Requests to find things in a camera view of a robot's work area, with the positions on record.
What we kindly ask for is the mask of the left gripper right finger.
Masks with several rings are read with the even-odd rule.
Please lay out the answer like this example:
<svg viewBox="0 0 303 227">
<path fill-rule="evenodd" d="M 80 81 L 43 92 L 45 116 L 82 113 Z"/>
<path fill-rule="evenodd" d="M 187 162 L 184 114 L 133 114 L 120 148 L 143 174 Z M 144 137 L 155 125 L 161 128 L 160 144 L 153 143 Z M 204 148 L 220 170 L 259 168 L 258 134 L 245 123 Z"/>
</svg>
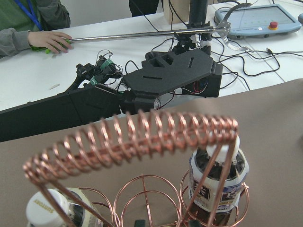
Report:
<svg viewBox="0 0 303 227">
<path fill-rule="evenodd" d="M 190 221 L 190 227 L 201 227 L 201 224 L 197 220 L 191 220 Z"/>
</svg>

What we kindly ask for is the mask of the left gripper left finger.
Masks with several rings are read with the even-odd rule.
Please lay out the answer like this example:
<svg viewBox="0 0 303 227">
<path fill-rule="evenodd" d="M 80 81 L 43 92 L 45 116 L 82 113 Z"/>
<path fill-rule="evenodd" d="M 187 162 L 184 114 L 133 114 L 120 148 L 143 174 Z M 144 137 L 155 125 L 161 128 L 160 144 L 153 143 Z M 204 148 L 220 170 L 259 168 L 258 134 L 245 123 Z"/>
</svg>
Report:
<svg viewBox="0 0 303 227">
<path fill-rule="evenodd" d="M 146 221 L 144 219 L 138 219 L 134 223 L 134 227 L 145 227 Z"/>
</svg>

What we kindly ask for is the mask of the person's hand on table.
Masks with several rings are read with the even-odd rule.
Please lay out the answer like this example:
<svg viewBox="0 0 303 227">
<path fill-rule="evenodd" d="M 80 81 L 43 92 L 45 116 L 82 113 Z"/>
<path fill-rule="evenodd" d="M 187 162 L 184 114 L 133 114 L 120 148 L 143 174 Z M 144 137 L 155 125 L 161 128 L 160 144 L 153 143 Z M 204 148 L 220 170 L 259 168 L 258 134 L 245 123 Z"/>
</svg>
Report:
<svg viewBox="0 0 303 227">
<path fill-rule="evenodd" d="M 56 31 L 38 31 L 38 32 L 28 32 L 28 43 L 34 47 L 43 47 L 48 50 L 59 53 L 67 53 L 69 49 L 72 49 L 70 43 L 67 40 L 71 39 L 66 33 L 56 32 Z"/>
</svg>

